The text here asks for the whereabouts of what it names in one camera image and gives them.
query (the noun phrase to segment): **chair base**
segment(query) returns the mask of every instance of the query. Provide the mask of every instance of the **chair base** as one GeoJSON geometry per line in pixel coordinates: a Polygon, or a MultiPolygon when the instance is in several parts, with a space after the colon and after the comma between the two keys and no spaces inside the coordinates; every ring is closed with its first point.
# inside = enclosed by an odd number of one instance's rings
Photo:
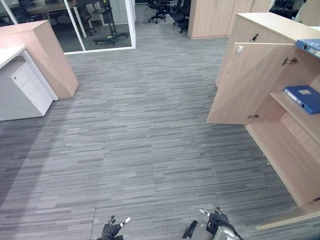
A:
{"type": "Polygon", "coordinates": [[[180,33],[182,34],[184,30],[189,28],[189,21],[181,23],[180,28],[181,28],[180,33]]]}
{"type": "Polygon", "coordinates": [[[93,33],[92,33],[92,31],[93,32],[97,32],[94,28],[86,28],[86,29],[84,29],[84,31],[87,33],[87,34],[89,34],[90,36],[92,36],[93,35],[93,33]]]}
{"type": "Polygon", "coordinates": [[[166,15],[163,14],[163,13],[158,13],[158,12],[157,12],[157,14],[156,14],[155,16],[150,17],[150,18],[148,19],[149,23],[151,22],[151,20],[154,20],[154,19],[155,19],[155,23],[156,23],[156,24],[158,23],[158,19],[164,20],[164,22],[165,22],[165,21],[166,21],[166,15]]]}
{"type": "Polygon", "coordinates": [[[114,46],[116,45],[116,39],[122,36],[124,36],[127,39],[129,34],[127,32],[121,32],[108,37],[93,39],[93,41],[95,42],[96,45],[98,43],[112,43],[112,45],[114,46]]]}

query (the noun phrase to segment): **open cabinet door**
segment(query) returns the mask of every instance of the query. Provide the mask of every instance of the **open cabinet door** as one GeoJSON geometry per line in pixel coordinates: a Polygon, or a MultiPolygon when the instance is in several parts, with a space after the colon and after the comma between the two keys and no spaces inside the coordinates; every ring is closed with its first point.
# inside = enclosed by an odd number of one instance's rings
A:
{"type": "Polygon", "coordinates": [[[207,123],[246,125],[286,67],[283,62],[295,51],[287,43],[235,42],[207,123]]]}

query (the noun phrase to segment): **white drawer unit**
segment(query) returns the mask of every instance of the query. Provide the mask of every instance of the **white drawer unit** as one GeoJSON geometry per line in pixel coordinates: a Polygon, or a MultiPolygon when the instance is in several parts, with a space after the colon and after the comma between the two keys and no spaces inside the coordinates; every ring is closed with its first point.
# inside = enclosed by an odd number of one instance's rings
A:
{"type": "Polygon", "coordinates": [[[21,88],[34,73],[25,61],[18,61],[16,66],[19,66],[19,68],[16,69],[10,78],[21,88]]]}
{"type": "Polygon", "coordinates": [[[14,59],[0,69],[0,121],[42,117],[52,101],[26,61],[14,59]]]}

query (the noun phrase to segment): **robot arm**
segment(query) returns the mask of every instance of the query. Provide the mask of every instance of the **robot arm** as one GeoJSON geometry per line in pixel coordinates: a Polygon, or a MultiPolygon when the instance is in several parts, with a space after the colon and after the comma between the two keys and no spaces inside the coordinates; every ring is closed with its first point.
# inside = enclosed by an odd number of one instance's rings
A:
{"type": "Polygon", "coordinates": [[[109,221],[104,224],[104,227],[102,229],[101,237],[97,238],[96,240],[123,240],[123,236],[117,236],[119,231],[122,229],[122,227],[130,222],[131,218],[126,218],[122,223],[115,224],[116,219],[115,216],[112,215],[109,218],[109,221]]]}

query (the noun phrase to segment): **blue binder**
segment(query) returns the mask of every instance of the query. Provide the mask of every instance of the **blue binder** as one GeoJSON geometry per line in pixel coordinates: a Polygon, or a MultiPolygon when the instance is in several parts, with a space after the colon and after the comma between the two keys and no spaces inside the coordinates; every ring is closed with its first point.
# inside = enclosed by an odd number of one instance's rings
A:
{"type": "Polygon", "coordinates": [[[283,91],[308,114],[320,113],[320,93],[312,87],[287,86],[283,91]]]}
{"type": "Polygon", "coordinates": [[[320,59],[320,38],[299,39],[295,46],[320,59]]]}

